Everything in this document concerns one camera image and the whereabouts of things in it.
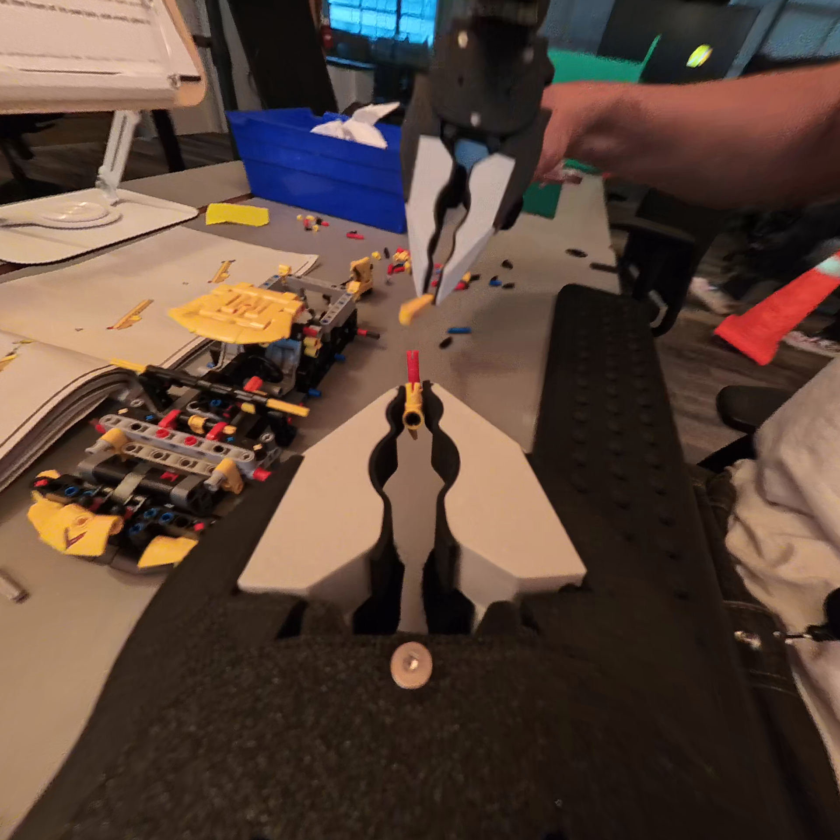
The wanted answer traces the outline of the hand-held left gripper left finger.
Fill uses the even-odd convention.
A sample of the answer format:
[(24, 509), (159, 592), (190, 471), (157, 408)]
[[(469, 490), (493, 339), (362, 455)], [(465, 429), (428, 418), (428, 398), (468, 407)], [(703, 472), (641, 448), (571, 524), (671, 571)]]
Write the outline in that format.
[(385, 483), (397, 467), (402, 387), (311, 446), (238, 577), (243, 593), (335, 607), (357, 634), (393, 634), (403, 563)]

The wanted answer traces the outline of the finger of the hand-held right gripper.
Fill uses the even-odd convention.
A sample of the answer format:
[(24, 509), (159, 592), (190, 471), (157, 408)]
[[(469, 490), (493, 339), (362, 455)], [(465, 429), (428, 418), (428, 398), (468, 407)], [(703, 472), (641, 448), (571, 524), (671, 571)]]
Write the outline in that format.
[[(408, 248), (418, 297), (433, 292), (436, 299), (446, 299), (456, 283), (455, 274), (450, 268), (455, 257), (456, 226), (451, 221), (446, 228), (447, 211), (442, 209), (442, 199), (454, 171), (454, 159), (443, 141), (436, 136), (421, 134), (418, 137), (413, 176), (405, 204)], [(444, 257), (437, 287), (431, 288), (435, 255), (443, 231), (449, 233), (449, 253)]]
[(435, 305), (441, 305), (455, 290), (494, 235), (497, 214), (514, 168), (515, 161), (511, 157), (490, 154), (470, 171), (469, 209), (455, 230), (453, 249), (435, 291)]

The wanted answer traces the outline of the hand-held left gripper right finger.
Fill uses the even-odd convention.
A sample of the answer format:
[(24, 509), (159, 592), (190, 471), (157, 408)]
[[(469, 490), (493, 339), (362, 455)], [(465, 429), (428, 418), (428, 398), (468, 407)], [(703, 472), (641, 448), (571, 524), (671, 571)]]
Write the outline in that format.
[(431, 634), (470, 634), (497, 603), (583, 584), (586, 568), (519, 443), (443, 386), (423, 385), (432, 435), (434, 546), (423, 568)]

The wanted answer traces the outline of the grey desk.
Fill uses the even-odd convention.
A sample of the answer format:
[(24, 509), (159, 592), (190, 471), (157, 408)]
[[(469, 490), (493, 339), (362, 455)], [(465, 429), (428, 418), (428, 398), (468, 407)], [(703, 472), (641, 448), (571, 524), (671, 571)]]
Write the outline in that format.
[[(553, 297), (564, 284), (615, 292), (602, 179), (567, 185), (554, 219), (521, 216), (494, 237), (475, 271), (481, 282), (418, 318), (397, 325), (407, 282), (380, 285), (362, 322), (381, 342), (356, 341), (353, 353), (322, 381), (323, 396), (297, 437), (315, 444), (380, 396), (405, 370), (405, 351), (419, 349), (423, 375), (447, 388), (529, 451), (542, 392)], [(488, 279), (512, 280), (512, 290)], [(472, 328), (445, 350), (447, 328)], [(40, 469), (66, 469), (94, 439), (87, 422), (2, 493), (2, 570), (29, 593), (2, 597), (2, 838), (13, 835), (60, 769), (84, 729), (125, 640), (161, 583), (65, 558), (39, 542), (26, 520), (28, 482)]]

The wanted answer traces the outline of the person's right hand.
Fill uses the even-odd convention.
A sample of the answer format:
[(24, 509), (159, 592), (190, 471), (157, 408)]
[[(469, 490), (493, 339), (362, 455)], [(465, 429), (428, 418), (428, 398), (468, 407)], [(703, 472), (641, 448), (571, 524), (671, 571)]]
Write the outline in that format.
[(561, 182), (568, 159), (607, 173), (644, 173), (647, 91), (639, 85), (567, 82), (546, 87), (542, 107), (549, 111), (534, 174), (540, 183)]

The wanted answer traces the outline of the crumpled white paper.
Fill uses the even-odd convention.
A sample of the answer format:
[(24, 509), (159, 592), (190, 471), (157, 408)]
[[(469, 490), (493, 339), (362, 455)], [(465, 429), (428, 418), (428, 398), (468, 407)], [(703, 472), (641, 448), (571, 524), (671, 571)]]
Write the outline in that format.
[(310, 133), (386, 150), (389, 143), (377, 124), (397, 110), (399, 105), (398, 101), (391, 101), (363, 106), (347, 119), (334, 119), (314, 126)]

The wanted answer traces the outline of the blue storage bin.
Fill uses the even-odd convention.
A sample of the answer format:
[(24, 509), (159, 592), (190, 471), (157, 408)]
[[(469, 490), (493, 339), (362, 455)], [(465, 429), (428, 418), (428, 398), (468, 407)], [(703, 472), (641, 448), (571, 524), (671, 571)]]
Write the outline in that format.
[(321, 215), (406, 232), (401, 164), (402, 129), (380, 128), (378, 149), (312, 130), (346, 116), (306, 108), (227, 112), (229, 128), (253, 196)]

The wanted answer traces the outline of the black perforated foam pad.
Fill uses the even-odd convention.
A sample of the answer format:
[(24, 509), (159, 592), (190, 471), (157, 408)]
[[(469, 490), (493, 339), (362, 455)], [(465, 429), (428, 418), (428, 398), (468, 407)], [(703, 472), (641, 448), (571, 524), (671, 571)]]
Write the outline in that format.
[(529, 460), (587, 567), (581, 591), (528, 602), (592, 678), (568, 838), (835, 837), (833, 774), (778, 624), (709, 500), (729, 480), (686, 464), (636, 303), (562, 289)]

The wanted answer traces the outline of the yellow paper scrap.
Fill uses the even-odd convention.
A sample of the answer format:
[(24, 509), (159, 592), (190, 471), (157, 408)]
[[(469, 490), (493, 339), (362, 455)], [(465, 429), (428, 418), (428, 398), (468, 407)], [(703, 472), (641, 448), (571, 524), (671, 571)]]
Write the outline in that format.
[(250, 228), (267, 226), (270, 222), (269, 209), (238, 203), (211, 203), (205, 211), (205, 225), (231, 224)]

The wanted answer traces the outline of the large black monitor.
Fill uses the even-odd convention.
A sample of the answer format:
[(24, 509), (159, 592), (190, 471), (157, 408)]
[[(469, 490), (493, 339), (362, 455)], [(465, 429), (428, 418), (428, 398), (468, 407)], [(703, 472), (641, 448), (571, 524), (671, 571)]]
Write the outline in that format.
[(640, 81), (682, 84), (726, 77), (760, 11), (713, 2), (617, 1), (598, 56), (643, 65)]

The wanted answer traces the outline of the partly built yellow toy car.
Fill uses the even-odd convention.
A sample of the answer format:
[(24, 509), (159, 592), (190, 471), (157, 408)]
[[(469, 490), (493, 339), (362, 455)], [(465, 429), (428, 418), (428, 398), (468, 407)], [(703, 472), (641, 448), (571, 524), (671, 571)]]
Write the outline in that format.
[(359, 300), (344, 283), (297, 276), (278, 289), (219, 285), (170, 312), (207, 340), (212, 362), (189, 373), (118, 362), (133, 376), (119, 408), (71, 472), (33, 479), (29, 524), (63, 555), (136, 574), (168, 571), (271, 477), (322, 378), (358, 337)]

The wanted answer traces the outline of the orange traffic cone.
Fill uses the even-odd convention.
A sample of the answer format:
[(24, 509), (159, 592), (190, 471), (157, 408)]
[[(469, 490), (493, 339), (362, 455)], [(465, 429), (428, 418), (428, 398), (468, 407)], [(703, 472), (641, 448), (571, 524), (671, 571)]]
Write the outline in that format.
[(839, 286), (839, 253), (798, 276), (747, 310), (727, 316), (714, 335), (752, 362), (769, 364), (782, 339)]

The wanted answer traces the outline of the open instruction booklet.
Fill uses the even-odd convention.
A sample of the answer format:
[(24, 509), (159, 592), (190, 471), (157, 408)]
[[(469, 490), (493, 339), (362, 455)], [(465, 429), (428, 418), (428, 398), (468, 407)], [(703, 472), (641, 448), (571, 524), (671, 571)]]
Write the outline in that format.
[(207, 341), (169, 311), (230, 278), (266, 286), (285, 265), (296, 275), (319, 260), (174, 227), (103, 255), (2, 280), (1, 488), (6, 489), (94, 406), (127, 386), (119, 359), (177, 367)]

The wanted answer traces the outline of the printed instruction sheet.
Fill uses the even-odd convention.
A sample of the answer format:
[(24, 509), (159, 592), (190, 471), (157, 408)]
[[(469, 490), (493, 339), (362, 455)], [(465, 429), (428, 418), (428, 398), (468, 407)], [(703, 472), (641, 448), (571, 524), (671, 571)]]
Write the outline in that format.
[(2, 113), (166, 104), (201, 81), (165, 2), (2, 1)]

